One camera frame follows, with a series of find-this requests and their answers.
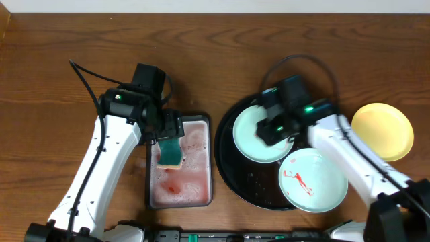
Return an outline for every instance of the wood grain surface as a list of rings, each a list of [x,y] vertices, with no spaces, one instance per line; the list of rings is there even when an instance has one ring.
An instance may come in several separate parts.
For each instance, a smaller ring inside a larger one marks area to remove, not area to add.
[[[70,58],[120,81],[131,81],[137,63],[158,65],[177,86],[170,106],[209,113],[214,138],[226,111],[258,91],[275,61],[314,54],[338,74],[349,118],[370,102],[406,114],[414,145],[392,164],[423,179],[430,176],[429,40],[429,15],[13,14],[0,50],[0,240],[21,241],[31,222],[46,222],[87,150],[96,113]],[[323,72],[306,61],[291,62],[277,78],[289,74],[304,75],[316,95],[331,94]],[[87,79],[96,95],[112,87]],[[137,219],[154,228],[288,231],[366,219],[353,188],[324,214],[254,207],[228,189],[214,160],[211,205],[149,211],[145,155],[138,147],[129,158],[107,228]]]
[[[11,14],[6,7],[0,3],[0,45],[5,37],[7,26],[9,25],[9,18]]]

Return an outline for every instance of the white wall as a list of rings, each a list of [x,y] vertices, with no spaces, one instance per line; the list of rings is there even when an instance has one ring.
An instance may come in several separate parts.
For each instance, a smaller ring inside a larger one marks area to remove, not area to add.
[[[12,13],[430,13],[430,0],[0,0]]]

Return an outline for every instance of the pink water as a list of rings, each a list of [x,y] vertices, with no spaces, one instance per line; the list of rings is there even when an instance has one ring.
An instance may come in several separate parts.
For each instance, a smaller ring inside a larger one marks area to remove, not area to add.
[[[158,168],[160,148],[152,147],[150,204],[154,208],[202,206],[210,202],[210,154],[208,125],[204,121],[184,122],[185,136],[180,169]]]

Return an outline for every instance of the green sponge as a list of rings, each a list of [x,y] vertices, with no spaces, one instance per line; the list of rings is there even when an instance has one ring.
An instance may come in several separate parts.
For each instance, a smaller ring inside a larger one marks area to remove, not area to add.
[[[157,163],[160,168],[179,169],[182,165],[182,150],[179,146],[179,139],[159,141],[161,156]]]

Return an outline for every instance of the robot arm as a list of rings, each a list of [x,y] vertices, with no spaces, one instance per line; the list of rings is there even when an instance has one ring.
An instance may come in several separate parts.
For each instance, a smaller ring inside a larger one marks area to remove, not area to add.
[[[277,87],[264,91],[259,101],[267,118],[258,122],[257,135],[267,145],[305,136],[310,146],[339,167],[369,209],[365,225],[346,224],[333,231],[333,238],[371,242],[430,239],[430,182],[413,182],[381,160],[331,102],[311,102],[300,76],[281,80]],[[400,212],[399,205],[406,212]]]
[[[89,229],[91,236],[100,239],[103,237],[106,213],[121,171],[141,137],[138,124],[127,124],[125,118],[107,115],[105,127],[104,150],[85,186],[73,224],[74,232],[77,233],[82,227],[85,227]],[[82,164],[66,195],[48,219],[55,221],[56,228],[67,229],[70,209],[93,161],[99,140],[100,122],[96,120],[93,137]]]
[[[340,120],[342,127],[347,130],[351,142],[402,187],[407,188],[406,181],[410,178],[395,170],[363,143],[344,116],[341,116]],[[378,200],[378,194],[391,195],[398,192],[398,188],[386,181],[382,174],[372,167],[344,138],[344,134],[337,124],[336,114],[322,118],[316,121],[314,126],[310,126],[308,142],[310,146],[318,149],[319,153],[337,165],[368,208],[370,204]]]

